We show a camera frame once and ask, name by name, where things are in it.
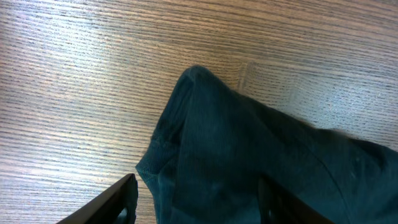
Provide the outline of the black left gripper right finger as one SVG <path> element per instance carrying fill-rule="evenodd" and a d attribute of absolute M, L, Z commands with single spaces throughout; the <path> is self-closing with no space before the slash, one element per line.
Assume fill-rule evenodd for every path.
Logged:
<path fill-rule="evenodd" d="M 262 224 L 333 224 L 269 177 L 258 183 Z"/>

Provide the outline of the dark green t-shirt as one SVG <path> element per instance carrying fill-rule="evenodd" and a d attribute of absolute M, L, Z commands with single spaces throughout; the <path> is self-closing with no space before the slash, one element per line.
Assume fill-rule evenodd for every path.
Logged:
<path fill-rule="evenodd" d="M 259 223 L 270 177 L 334 223 L 397 222 L 397 153 L 316 129 L 228 88 L 179 78 L 136 166 L 158 223 Z"/>

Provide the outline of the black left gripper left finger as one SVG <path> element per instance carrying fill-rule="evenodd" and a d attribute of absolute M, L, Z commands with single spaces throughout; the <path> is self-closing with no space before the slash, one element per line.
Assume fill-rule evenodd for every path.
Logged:
<path fill-rule="evenodd" d="M 137 199 L 136 177 L 128 174 L 58 224 L 135 224 Z"/>

